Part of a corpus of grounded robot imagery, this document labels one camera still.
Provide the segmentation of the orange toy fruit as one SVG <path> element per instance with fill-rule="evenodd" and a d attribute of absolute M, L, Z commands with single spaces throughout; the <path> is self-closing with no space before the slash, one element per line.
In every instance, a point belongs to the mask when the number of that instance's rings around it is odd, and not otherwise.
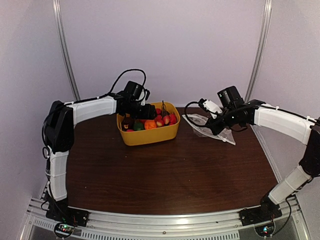
<path fill-rule="evenodd" d="M 144 123 L 144 129 L 145 130 L 151 130 L 151 129 L 156 129 L 158 126 L 157 126 L 157 123 L 155 120 L 146 120 L 145 123 Z"/>

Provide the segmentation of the yellow plastic basket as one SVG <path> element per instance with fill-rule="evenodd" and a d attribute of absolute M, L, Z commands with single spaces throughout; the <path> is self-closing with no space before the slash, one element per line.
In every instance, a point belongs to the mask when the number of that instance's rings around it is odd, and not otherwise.
<path fill-rule="evenodd" d="M 124 131 L 121 126 L 121 122 L 125 118 L 119 114 L 116 115 L 116 123 L 117 128 L 121 134 L 123 142 L 127 146 L 139 146 L 139 145 L 147 145 L 153 144 L 163 141 L 172 140 L 177 136 L 179 124 L 181 121 L 180 114 L 177 108 L 170 102 L 164 102 L 167 111 L 170 114 L 175 114 L 177 118 L 177 123 L 170 124 L 168 126 L 162 126 L 147 130 L 139 130 L 139 131 Z"/>

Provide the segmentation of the clear polka dot zip bag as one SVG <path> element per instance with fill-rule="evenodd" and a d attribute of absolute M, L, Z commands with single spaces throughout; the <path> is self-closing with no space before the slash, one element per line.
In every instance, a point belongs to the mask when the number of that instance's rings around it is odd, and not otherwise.
<path fill-rule="evenodd" d="M 236 145 L 232 131 L 225 126 L 211 123 L 211 118 L 197 113 L 183 114 L 182 117 L 192 127 L 193 132 L 198 137 L 208 137 L 234 146 Z"/>

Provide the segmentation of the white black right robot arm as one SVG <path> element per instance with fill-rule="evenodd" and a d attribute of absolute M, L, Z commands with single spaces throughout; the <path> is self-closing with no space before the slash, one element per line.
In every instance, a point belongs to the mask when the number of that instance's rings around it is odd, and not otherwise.
<path fill-rule="evenodd" d="M 304 147 L 297 165 L 260 200 L 256 216 L 266 221 L 276 214 L 280 203 L 320 175 L 320 121 L 262 100 L 244 101 L 235 86 L 227 87 L 217 95 L 221 106 L 208 99 L 200 103 L 211 115 L 205 126 L 213 135 L 232 127 L 244 129 L 251 125 L 286 136 Z"/>

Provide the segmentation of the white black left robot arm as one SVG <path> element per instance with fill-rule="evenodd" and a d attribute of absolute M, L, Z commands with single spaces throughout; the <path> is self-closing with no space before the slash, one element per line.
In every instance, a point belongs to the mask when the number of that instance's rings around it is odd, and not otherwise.
<path fill-rule="evenodd" d="M 132 119 L 152 120 L 154 105 L 146 103 L 150 91 L 143 85 L 129 81 L 124 90 L 79 101 L 52 103 L 42 125 L 42 140 L 47 151 L 46 176 L 52 213 L 61 222 L 72 218 L 66 189 L 67 158 L 75 143 L 77 124 L 106 115 L 129 115 Z"/>

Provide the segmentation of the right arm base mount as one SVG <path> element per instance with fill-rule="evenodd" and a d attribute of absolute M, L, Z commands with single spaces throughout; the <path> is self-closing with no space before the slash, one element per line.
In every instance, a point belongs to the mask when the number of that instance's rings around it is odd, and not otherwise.
<path fill-rule="evenodd" d="M 282 211 L 278 208 L 275 210 L 262 210 L 261 206 L 253 208 L 244 208 L 238 212 L 242 226 L 255 225 L 262 222 L 271 221 L 274 218 L 281 217 Z"/>

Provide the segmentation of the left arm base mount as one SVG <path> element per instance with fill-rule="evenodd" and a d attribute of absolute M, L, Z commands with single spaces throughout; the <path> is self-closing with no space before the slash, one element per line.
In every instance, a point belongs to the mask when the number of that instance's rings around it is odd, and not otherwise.
<path fill-rule="evenodd" d="M 54 204 L 49 205 L 45 215 L 48 219 L 57 222 L 66 223 L 74 227 L 86 227 L 89 212 L 86 210 L 67 207 L 64 212 L 61 212 Z"/>

